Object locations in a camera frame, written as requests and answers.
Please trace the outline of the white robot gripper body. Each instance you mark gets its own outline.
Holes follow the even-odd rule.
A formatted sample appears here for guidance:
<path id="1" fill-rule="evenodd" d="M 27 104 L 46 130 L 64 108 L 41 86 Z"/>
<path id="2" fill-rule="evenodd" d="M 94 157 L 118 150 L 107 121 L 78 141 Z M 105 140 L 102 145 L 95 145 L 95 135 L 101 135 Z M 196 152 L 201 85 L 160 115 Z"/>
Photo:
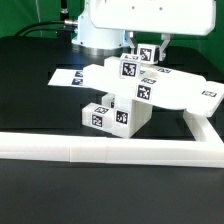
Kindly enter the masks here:
<path id="1" fill-rule="evenodd" d="M 91 0 L 95 27 L 183 35 L 209 34 L 216 0 Z"/>

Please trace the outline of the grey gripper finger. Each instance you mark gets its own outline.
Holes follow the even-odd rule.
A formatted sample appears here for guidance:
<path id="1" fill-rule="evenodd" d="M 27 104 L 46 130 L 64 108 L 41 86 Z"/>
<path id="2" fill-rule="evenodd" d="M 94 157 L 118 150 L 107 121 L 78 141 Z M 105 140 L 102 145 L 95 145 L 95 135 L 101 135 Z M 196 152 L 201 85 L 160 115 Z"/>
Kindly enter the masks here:
<path id="1" fill-rule="evenodd" d="M 127 31 L 126 32 L 126 38 L 127 42 L 130 47 L 130 52 L 132 54 L 135 54 L 137 52 L 137 42 L 136 39 L 134 38 L 134 32 L 133 31 Z"/>
<path id="2" fill-rule="evenodd" d="M 159 61 L 163 61 L 166 57 L 166 48 L 168 47 L 171 41 L 172 35 L 169 33 L 162 33 L 161 40 L 162 44 L 159 46 Z"/>

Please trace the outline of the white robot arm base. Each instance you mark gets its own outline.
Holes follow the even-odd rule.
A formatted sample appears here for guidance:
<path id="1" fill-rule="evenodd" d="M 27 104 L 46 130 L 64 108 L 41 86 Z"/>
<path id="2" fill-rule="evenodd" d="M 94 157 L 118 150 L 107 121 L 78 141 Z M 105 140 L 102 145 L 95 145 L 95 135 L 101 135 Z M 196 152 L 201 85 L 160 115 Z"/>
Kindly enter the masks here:
<path id="1" fill-rule="evenodd" d="M 84 0 L 84 10 L 78 16 L 76 36 L 72 44 L 90 55 L 113 56 L 129 51 L 126 32 L 122 30 L 96 28 L 90 17 L 90 3 Z"/>

